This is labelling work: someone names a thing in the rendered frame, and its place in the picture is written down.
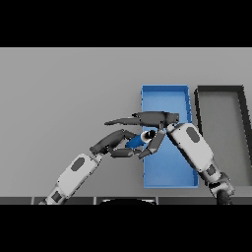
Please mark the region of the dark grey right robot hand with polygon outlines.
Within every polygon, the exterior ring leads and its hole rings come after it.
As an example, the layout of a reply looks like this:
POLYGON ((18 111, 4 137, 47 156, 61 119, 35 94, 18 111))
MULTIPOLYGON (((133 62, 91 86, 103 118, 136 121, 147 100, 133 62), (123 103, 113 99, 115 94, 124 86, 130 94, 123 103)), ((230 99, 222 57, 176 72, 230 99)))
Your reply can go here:
POLYGON ((148 143, 148 146, 139 153, 139 158, 147 157, 158 151, 159 146, 164 138, 163 129, 170 124, 179 122, 179 114, 164 111, 144 111, 134 113, 131 117, 119 118, 105 122, 105 125, 123 124, 123 125, 140 125, 146 127, 156 127, 157 133, 148 143))

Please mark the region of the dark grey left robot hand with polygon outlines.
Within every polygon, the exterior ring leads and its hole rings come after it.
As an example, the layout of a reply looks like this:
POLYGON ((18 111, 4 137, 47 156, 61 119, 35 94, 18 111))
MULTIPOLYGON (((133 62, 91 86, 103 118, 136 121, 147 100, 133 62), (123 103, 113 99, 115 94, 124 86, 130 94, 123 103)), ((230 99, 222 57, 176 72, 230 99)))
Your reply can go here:
POLYGON ((141 150, 136 148, 117 149, 117 146, 124 140, 131 140, 134 137, 136 137, 135 133, 124 129, 117 130, 101 139, 93 147, 90 147, 90 151, 94 156, 97 154, 111 154, 113 158, 129 158, 133 155, 138 155, 141 150))

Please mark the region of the blue pipe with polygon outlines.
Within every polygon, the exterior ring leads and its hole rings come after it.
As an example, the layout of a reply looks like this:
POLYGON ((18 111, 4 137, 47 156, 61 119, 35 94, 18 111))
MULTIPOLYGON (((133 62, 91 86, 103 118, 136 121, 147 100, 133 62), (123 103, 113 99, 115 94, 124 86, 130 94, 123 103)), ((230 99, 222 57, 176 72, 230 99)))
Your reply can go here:
POLYGON ((151 139, 156 135, 155 130, 150 130, 150 131, 144 131, 141 134, 135 136, 131 140, 129 140, 125 147, 126 148, 131 148, 131 149, 136 149, 138 147, 143 146, 144 144, 147 144, 151 141, 151 139))

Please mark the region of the blue bin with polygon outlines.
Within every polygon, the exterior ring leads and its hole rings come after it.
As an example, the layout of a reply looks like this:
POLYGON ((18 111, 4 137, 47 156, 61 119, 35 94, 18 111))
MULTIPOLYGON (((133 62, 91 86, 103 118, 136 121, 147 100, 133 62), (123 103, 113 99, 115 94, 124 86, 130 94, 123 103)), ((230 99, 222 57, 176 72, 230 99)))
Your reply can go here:
MULTIPOLYGON (((179 114, 182 123, 192 122, 191 101, 187 85, 142 85, 142 110, 179 114)), ((181 152, 164 137, 158 151, 143 158, 144 187, 197 188, 199 177, 181 152)))

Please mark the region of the dark grey bin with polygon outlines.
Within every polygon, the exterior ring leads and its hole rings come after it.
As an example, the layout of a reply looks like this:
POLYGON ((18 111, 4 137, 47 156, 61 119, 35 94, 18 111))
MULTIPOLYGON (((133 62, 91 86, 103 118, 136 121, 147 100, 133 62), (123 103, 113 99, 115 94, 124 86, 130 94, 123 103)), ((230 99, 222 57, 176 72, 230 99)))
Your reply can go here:
POLYGON ((198 86, 198 128, 234 186, 252 187, 252 127, 243 86, 198 86))

